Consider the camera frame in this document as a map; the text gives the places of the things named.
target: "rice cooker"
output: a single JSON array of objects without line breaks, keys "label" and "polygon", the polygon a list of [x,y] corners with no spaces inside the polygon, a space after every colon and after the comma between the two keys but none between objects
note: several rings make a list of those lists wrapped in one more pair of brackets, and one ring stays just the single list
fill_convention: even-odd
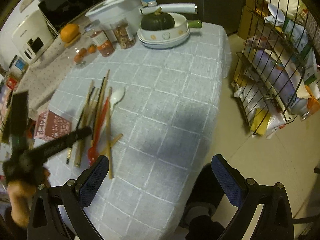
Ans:
[{"label": "rice cooker", "polygon": [[110,41],[116,41],[110,24],[126,18],[132,34],[136,34],[143,14],[154,12],[161,6],[163,12],[197,13],[197,6],[192,3],[162,4],[151,3],[143,7],[141,0],[104,0],[91,8],[85,16],[90,21],[99,20]]}]

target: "hand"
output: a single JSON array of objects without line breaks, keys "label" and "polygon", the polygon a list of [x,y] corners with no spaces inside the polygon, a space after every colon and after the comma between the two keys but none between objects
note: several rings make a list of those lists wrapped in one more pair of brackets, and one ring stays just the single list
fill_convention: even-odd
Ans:
[{"label": "hand", "polygon": [[[44,168],[45,182],[47,187],[50,187],[48,177],[50,172]],[[10,181],[8,184],[8,195],[11,203],[12,220],[20,227],[27,228],[30,217],[28,200],[36,193],[36,186],[30,185],[21,180]]]}]

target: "pink box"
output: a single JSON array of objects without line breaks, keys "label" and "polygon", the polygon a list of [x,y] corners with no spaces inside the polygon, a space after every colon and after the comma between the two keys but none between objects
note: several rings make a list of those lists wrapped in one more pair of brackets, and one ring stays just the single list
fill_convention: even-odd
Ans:
[{"label": "pink box", "polygon": [[51,141],[70,133],[71,122],[61,116],[46,111],[39,115],[36,122],[34,138]]}]

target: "red spoon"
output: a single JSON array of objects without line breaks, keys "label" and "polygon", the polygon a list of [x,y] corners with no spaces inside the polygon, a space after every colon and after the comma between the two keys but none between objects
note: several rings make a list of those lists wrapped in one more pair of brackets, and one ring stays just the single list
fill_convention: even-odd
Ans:
[{"label": "red spoon", "polygon": [[99,142],[99,135],[100,135],[100,130],[101,130],[101,127],[102,127],[102,124],[103,124],[103,120],[106,117],[106,113],[107,113],[107,109],[108,109],[108,102],[109,102],[109,100],[107,98],[106,102],[105,102],[105,104],[103,106],[103,110],[101,112],[99,120],[98,120],[98,126],[97,126],[96,133],[95,133],[95,136],[94,136],[95,140],[93,141],[92,147],[88,150],[88,159],[89,159],[90,166],[92,164],[94,164],[94,162],[99,157],[99,153],[97,151],[97,144]]}]

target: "white ceramic spoon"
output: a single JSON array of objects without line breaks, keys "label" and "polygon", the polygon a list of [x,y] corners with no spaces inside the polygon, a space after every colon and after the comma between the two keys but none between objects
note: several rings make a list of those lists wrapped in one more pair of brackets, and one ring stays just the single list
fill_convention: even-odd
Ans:
[{"label": "white ceramic spoon", "polygon": [[[111,98],[110,98],[110,115],[112,115],[114,107],[116,104],[118,104],[124,97],[125,94],[125,88],[119,88],[116,91],[112,92]],[[107,121],[106,119],[103,120],[102,129],[100,130],[100,138],[101,134],[106,129]]]},{"label": "white ceramic spoon", "polygon": [[113,112],[115,105],[118,104],[123,99],[124,94],[125,94],[125,88],[119,88],[116,91],[112,92],[111,98],[110,98],[111,114]]}]

